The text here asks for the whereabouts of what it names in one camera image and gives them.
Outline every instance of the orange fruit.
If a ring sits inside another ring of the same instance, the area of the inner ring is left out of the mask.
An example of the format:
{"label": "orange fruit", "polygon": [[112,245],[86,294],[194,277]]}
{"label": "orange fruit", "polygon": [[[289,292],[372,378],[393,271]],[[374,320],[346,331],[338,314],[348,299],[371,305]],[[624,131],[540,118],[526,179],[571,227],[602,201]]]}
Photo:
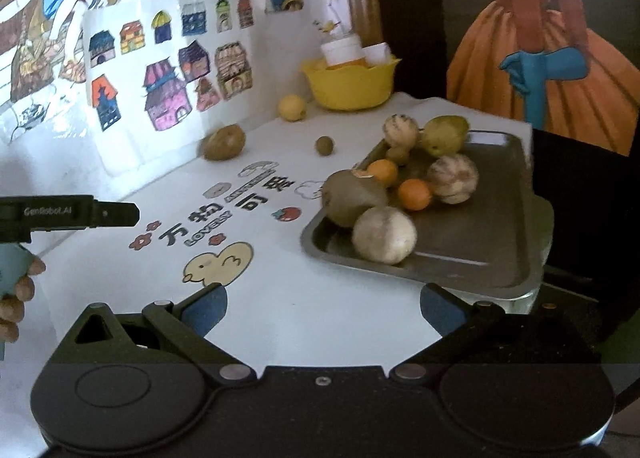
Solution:
{"label": "orange fruit", "polygon": [[398,198],[408,211],[421,211],[431,202],[431,191],[425,181],[411,178],[398,187]]}
{"label": "orange fruit", "polygon": [[391,187],[398,179],[398,166],[384,158],[369,164],[367,172],[378,178],[385,187]]}

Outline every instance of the yellow bowl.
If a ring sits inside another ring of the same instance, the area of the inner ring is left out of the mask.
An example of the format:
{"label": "yellow bowl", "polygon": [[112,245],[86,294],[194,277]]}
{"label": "yellow bowl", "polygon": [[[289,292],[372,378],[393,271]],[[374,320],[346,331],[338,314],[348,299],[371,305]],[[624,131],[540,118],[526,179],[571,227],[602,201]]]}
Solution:
{"label": "yellow bowl", "polygon": [[375,108],[389,100],[394,91],[394,74],[400,59],[382,66],[343,66],[327,69],[321,60],[307,61],[302,71],[318,104],[335,112]]}

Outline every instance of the white cup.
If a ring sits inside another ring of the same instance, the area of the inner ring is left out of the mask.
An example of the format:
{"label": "white cup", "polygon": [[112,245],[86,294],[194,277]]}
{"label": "white cup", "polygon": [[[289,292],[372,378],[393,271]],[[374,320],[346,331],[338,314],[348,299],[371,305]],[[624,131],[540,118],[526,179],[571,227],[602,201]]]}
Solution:
{"label": "white cup", "polygon": [[391,48],[387,43],[364,48],[365,59],[370,66],[382,66],[391,62]]}
{"label": "white cup", "polygon": [[321,45],[320,48],[322,49],[322,54],[324,54],[327,66],[353,63],[365,58],[360,38],[355,34],[335,41],[329,41]]}

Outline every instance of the orange skirt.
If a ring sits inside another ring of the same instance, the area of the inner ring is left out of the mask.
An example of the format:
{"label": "orange skirt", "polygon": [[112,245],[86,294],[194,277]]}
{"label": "orange skirt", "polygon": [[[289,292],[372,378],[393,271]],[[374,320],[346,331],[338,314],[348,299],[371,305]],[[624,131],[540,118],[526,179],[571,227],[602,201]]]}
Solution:
{"label": "orange skirt", "polygon": [[[562,14],[546,12],[545,49],[569,46]],[[545,129],[628,155],[638,122],[640,70],[611,43],[588,30],[589,74],[548,81]],[[498,69],[518,51],[513,15],[491,3],[466,32],[447,71],[447,99],[499,117],[524,120],[524,101]]]}

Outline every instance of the gray baking tray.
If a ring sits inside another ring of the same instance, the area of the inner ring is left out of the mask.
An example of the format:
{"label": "gray baking tray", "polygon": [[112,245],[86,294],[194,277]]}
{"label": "gray baking tray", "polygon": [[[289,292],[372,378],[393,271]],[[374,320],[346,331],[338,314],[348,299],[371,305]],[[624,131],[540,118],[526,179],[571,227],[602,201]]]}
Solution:
{"label": "gray baking tray", "polygon": [[[364,170],[384,158],[387,149],[383,140],[356,168]],[[412,213],[418,241],[402,263],[363,260],[351,244],[351,231],[332,224],[322,211],[302,232],[304,251],[341,266],[434,282],[452,291],[501,300],[530,295],[540,286],[542,264],[522,143],[511,134],[470,131],[462,153],[478,167],[478,189],[463,204],[434,200],[425,210]],[[424,150],[414,149],[399,181],[424,178],[433,161]]]}

